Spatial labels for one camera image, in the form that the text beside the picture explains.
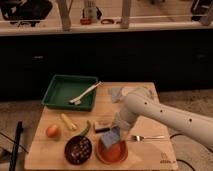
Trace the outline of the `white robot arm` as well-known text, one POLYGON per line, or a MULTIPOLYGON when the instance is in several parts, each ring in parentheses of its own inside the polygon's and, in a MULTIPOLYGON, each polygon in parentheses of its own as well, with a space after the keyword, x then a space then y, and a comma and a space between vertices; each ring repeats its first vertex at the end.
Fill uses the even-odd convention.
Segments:
POLYGON ((129 93, 115 123, 125 131, 131 130, 138 117, 156 120, 213 150, 213 118, 177 109, 156 102, 143 94, 129 93))

